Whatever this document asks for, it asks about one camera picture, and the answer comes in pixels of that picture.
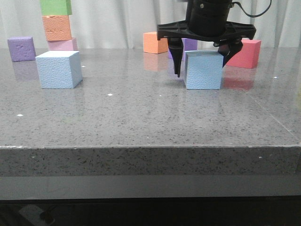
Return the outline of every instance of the white curtain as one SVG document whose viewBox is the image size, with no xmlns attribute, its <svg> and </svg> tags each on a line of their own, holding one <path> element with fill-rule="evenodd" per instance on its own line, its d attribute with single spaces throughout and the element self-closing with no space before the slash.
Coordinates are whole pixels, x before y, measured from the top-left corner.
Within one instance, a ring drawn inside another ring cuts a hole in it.
<svg viewBox="0 0 301 226">
<path fill-rule="evenodd" d="M 247 12 L 261 13 L 269 0 L 240 0 Z M 185 19 L 186 4 L 180 0 L 71 0 L 72 36 L 79 48 L 142 48 L 143 33 L 157 24 Z M 235 6 L 228 20 L 254 24 L 255 38 L 263 47 L 299 47 L 301 0 L 273 0 L 271 9 L 259 18 L 249 18 Z M 40 0 L 0 0 L 0 48 L 7 38 L 33 36 L 36 48 L 47 48 Z M 201 42 L 201 47 L 211 43 Z"/>
</svg>

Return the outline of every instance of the cube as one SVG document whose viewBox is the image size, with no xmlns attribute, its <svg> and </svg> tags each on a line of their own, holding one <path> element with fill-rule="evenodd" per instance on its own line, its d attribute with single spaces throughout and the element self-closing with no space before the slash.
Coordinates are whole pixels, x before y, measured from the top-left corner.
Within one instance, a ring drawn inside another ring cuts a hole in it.
<svg viewBox="0 0 301 226">
<path fill-rule="evenodd" d="M 40 0 L 42 15 L 72 15 L 71 0 Z"/>
<path fill-rule="evenodd" d="M 143 51 L 145 53 L 165 53 L 168 51 L 167 39 L 157 40 L 157 32 L 143 34 Z"/>
<path fill-rule="evenodd" d="M 48 49 L 50 51 L 77 51 L 76 38 L 65 41 L 48 41 Z"/>
<path fill-rule="evenodd" d="M 226 65 L 242 68 L 256 68 L 258 64 L 261 41 L 260 40 L 242 40 L 244 46 L 240 52 L 232 57 Z"/>
<path fill-rule="evenodd" d="M 185 58 L 186 58 L 185 51 L 197 50 L 198 49 L 198 40 L 183 38 L 182 42 L 183 42 L 183 46 L 184 46 L 182 61 L 185 61 Z M 171 55 L 171 52 L 169 50 L 168 50 L 168 58 L 169 59 L 173 58 L 173 56 Z"/>
<path fill-rule="evenodd" d="M 33 37 L 11 37 L 8 39 L 8 48 L 13 62 L 35 60 Z"/>
<path fill-rule="evenodd" d="M 47 41 L 71 40 L 69 16 L 43 16 Z"/>
<path fill-rule="evenodd" d="M 83 79 L 78 51 L 48 51 L 36 62 L 43 89 L 72 89 Z"/>
<path fill-rule="evenodd" d="M 186 89 L 220 89 L 223 56 L 215 51 L 186 51 Z"/>
</svg>

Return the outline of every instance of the black floor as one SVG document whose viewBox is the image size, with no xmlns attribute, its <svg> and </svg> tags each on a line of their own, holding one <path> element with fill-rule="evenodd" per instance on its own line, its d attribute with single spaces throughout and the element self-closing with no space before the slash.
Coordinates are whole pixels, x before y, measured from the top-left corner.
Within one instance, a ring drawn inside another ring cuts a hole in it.
<svg viewBox="0 0 301 226">
<path fill-rule="evenodd" d="M 301 226 L 301 196 L 0 201 L 0 226 L 32 225 Z"/>
</svg>

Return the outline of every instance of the cable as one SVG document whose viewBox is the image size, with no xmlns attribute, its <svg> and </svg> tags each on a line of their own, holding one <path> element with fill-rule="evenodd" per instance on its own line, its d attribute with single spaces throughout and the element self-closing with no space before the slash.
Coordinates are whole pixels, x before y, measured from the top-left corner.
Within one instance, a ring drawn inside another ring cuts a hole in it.
<svg viewBox="0 0 301 226">
<path fill-rule="evenodd" d="M 267 7 L 267 9 L 266 9 L 265 11 L 263 11 L 262 13 L 257 14 L 257 15 L 251 15 L 251 14 L 248 14 L 248 13 L 244 10 L 244 8 L 243 8 L 242 5 L 240 4 L 240 2 L 238 2 L 238 1 L 233 2 L 232 5 L 231 5 L 231 7 L 234 7 L 234 4 L 237 4 L 237 5 L 243 10 L 243 12 L 244 12 L 247 16 L 252 17 L 252 18 L 255 18 L 255 17 L 262 16 L 263 14 L 265 14 L 265 13 L 269 10 L 269 8 L 270 8 L 271 5 L 272 5 L 272 0 L 270 0 L 269 6 Z"/>
</svg>

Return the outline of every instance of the orange foam block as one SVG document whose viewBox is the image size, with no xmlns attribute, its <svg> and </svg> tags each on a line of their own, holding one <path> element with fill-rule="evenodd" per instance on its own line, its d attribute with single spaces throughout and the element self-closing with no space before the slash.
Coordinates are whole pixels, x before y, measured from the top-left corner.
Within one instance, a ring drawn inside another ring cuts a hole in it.
<svg viewBox="0 0 301 226">
<path fill-rule="evenodd" d="M 146 53 L 164 53 L 168 51 L 167 39 L 157 40 L 157 32 L 143 34 L 143 51 Z"/>
<path fill-rule="evenodd" d="M 226 65 L 242 68 L 255 68 L 258 64 L 261 41 L 242 40 L 244 46 Z"/>
<path fill-rule="evenodd" d="M 69 16 L 43 16 L 47 41 L 71 40 Z"/>
</svg>

